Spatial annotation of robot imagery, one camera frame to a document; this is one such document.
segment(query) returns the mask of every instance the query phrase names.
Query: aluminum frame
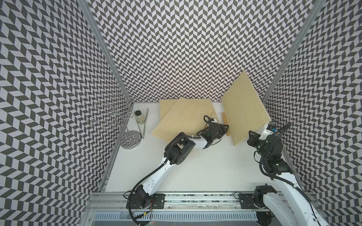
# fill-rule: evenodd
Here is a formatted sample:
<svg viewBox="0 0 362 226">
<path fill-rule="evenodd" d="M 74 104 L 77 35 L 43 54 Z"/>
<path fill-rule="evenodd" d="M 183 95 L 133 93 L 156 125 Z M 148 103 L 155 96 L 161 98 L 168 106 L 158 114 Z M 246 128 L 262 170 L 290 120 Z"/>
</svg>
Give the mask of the aluminum frame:
<svg viewBox="0 0 362 226">
<path fill-rule="evenodd" d="M 166 194 L 163 209 L 155 209 L 154 213 L 182 213 L 182 212 L 268 212 L 268 208 L 259 209 L 252 206 L 250 209 L 241 209 L 239 200 L 234 197 L 234 192 L 158 192 Z M 80 226 L 91 226 L 97 212 L 128 212 L 126 209 L 127 200 L 123 197 L 124 192 L 95 192 L 90 195 L 89 202 L 83 210 Z M 285 205 L 290 208 L 284 195 L 278 192 Z M 312 200 L 317 211 L 321 208 L 312 194 L 306 192 Z"/>
</svg>

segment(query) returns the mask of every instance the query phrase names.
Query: wooden stick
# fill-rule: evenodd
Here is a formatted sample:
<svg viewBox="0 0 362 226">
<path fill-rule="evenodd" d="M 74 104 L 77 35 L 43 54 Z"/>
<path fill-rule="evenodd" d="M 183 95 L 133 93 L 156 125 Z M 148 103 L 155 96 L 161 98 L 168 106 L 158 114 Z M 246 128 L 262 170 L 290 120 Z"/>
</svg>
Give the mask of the wooden stick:
<svg viewBox="0 0 362 226">
<path fill-rule="evenodd" d="M 222 117 L 223 117 L 223 121 L 224 121 L 224 125 L 228 125 L 227 124 L 227 119 L 226 119 L 226 115 L 225 112 L 221 113 Z M 230 136 L 230 129 L 227 130 L 226 136 Z"/>
</svg>

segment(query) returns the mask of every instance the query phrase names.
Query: wooden block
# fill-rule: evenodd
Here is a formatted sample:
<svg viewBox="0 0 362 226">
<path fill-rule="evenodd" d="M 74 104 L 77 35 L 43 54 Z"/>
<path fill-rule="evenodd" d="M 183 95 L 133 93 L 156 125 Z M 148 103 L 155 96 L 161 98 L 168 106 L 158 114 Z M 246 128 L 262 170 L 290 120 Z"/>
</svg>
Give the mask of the wooden block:
<svg viewBox="0 0 362 226">
<path fill-rule="evenodd" d="M 221 102 L 234 145 L 249 137 L 249 130 L 257 131 L 271 121 L 245 71 L 235 79 Z"/>
<path fill-rule="evenodd" d="M 166 142 L 171 142 L 180 132 L 195 135 L 205 126 L 204 115 L 210 115 L 211 112 L 212 108 L 181 97 L 151 134 Z"/>
<path fill-rule="evenodd" d="M 170 110 L 170 108 L 176 103 L 178 99 L 160 99 L 160 119 L 162 119 L 165 114 Z M 212 108 L 212 112 L 209 115 L 210 118 L 216 119 L 219 122 L 218 116 L 216 115 L 214 106 L 211 102 L 211 99 L 188 99 L 195 101 L 201 105 Z"/>
<path fill-rule="evenodd" d="M 226 119 L 225 112 L 221 113 L 221 115 L 223 117 L 224 125 L 227 125 L 227 119 Z M 230 136 L 230 130 L 229 129 L 227 129 L 226 136 Z"/>
</svg>

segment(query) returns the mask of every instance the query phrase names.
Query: chevron patterned wall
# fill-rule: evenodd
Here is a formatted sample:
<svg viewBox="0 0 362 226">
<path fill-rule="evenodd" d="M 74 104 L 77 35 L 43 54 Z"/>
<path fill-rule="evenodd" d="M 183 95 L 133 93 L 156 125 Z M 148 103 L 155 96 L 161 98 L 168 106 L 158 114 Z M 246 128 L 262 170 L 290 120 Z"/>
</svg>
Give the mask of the chevron patterned wall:
<svg viewBox="0 0 362 226">
<path fill-rule="evenodd" d="M 219 101 L 241 70 L 260 97 L 314 0 L 88 0 L 136 101 Z"/>
<path fill-rule="evenodd" d="M 74 224 L 119 133 L 92 105 L 125 100 L 75 0 L 0 1 L 0 40 L 0 225 Z"/>
<path fill-rule="evenodd" d="M 331 225 L 362 225 L 362 1 L 331 0 L 267 102 Z"/>
</svg>

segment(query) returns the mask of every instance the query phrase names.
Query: glass jar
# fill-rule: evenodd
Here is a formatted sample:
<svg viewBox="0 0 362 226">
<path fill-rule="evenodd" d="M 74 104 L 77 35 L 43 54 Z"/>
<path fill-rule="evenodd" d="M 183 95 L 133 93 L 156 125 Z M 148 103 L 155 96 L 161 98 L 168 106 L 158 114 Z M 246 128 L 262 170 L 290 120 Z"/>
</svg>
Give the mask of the glass jar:
<svg viewBox="0 0 362 226">
<path fill-rule="evenodd" d="M 135 117 L 136 117 L 136 121 L 137 121 L 139 124 L 141 124 L 141 125 L 144 124 L 146 118 L 144 117 L 144 115 L 142 114 L 141 111 L 139 111 L 139 110 L 136 111 L 136 112 L 135 112 Z"/>
</svg>

